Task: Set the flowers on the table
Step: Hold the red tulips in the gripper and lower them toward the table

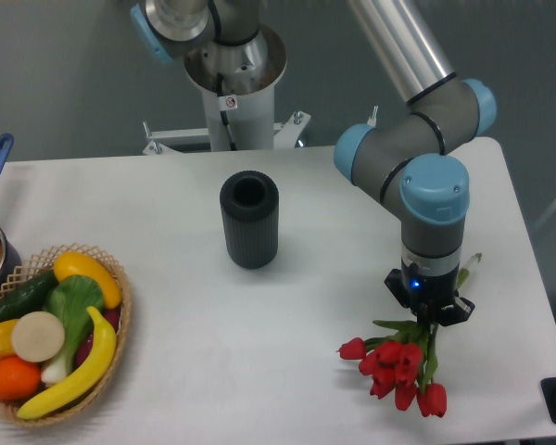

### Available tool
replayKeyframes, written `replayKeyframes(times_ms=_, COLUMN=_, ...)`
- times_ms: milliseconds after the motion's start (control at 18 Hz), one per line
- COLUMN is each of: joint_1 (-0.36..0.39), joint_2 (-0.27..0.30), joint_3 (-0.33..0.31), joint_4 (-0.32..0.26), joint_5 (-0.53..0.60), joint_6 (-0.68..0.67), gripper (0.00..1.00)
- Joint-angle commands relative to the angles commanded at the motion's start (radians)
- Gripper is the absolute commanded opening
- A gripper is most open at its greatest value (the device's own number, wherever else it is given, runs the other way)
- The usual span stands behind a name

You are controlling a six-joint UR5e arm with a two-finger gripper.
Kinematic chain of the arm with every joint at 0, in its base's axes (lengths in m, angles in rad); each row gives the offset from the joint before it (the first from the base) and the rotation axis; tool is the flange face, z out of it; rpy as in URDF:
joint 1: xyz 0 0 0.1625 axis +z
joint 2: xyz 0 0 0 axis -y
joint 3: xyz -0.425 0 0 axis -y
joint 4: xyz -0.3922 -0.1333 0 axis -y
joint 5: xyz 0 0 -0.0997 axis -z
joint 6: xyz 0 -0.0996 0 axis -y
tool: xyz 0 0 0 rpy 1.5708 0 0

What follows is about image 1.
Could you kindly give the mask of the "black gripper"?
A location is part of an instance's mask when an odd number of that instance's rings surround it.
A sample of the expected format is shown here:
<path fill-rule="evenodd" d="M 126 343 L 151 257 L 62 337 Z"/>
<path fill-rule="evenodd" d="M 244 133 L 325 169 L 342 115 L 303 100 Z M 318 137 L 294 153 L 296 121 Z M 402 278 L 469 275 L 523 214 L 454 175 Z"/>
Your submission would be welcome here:
<path fill-rule="evenodd" d="M 402 267 L 391 270 L 385 285 L 419 323 L 454 325 L 466 322 L 475 309 L 470 300 L 460 296 L 458 275 L 458 267 L 439 276 L 426 276 Z"/>

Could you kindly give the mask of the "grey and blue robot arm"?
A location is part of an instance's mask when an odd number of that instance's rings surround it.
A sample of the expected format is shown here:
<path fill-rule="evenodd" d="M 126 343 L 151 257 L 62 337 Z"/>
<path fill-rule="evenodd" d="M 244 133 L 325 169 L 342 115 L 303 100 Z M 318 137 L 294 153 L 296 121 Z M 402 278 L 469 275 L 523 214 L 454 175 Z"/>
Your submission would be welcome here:
<path fill-rule="evenodd" d="M 474 310 L 458 276 L 469 175 L 452 152 L 492 125 L 496 100 L 457 76 L 413 2 L 349 6 L 409 113 L 385 131 L 347 129 L 335 166 L 400 221 L 401 264 L 385 279 L 398 303 L 426 324 L 465 322 Z M 202 94 L 212 150 L 278 147 L 273 89 L 286 56 L 260 22 L 259 2 L 139 1 L 130 14 L 154 57 L 183 61 Z"/>

